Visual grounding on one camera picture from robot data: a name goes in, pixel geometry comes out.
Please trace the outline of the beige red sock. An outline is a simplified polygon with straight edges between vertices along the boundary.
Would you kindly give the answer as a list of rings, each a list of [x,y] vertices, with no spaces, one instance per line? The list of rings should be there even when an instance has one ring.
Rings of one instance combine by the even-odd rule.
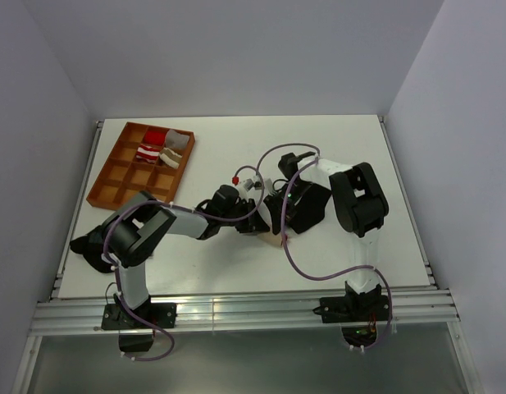
[[[272,232],[261,233],[258,235],[258,238],[276,248],[282,248],[283,243],[287,241],[287,235],[282,235],[281,233],[275,235]]]

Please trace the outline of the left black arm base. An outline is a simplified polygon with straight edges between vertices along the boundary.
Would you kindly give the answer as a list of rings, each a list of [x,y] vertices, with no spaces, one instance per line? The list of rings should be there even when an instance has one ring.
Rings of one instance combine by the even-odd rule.
[[[154,344],[157,330],[146,322],[161,329],[176,325],[176,303],[153,303],[148,300],[131,314],[119,303],[108,304],[103,311],[100,328],[106,332],[118,332],[120,351],[136,355],[149,351]]]

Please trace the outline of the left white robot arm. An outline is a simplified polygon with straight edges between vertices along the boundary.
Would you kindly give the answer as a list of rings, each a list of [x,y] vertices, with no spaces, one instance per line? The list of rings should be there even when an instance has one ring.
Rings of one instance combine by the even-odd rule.
[[[270,231],[255,200],[228,185],[220,186],[195,208],[162,202],[143,190],[111,215],[102,225],[102,259],[114,267],[123,305],[121,319],[132,328],[140,328],[149,320],[145,262],[165,235],[205,241],[222,227],[233,227],[240,234]]]

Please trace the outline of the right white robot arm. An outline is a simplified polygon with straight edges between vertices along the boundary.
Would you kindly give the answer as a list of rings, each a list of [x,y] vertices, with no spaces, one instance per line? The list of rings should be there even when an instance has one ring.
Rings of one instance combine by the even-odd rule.
[[[389,205],[369,163],[345,165],[319,158],[313,152],[288,153],[278,168],[286,179],[280,190],[263,200],[271,216],[272,233],[283,227],[301,234],[320,223],[331,201],[341,228],[353,237],[354,265],[346,274],[345,300],[349,317],[361,320],[373,310],[369,295],[381,293],[381,280],[375,271],[378,239]]]

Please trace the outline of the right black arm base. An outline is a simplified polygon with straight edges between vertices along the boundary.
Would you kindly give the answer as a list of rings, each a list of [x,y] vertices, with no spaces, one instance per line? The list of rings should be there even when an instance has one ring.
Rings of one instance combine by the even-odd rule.
[[[391,322],[391,308],[385,295],[379,295],[375,300],[351,295],[322,297],[312,312],[324,324],[340,323],[348,347],[359,350],[376,344],[379,338],[378,323],[386,323],[388,328]]]

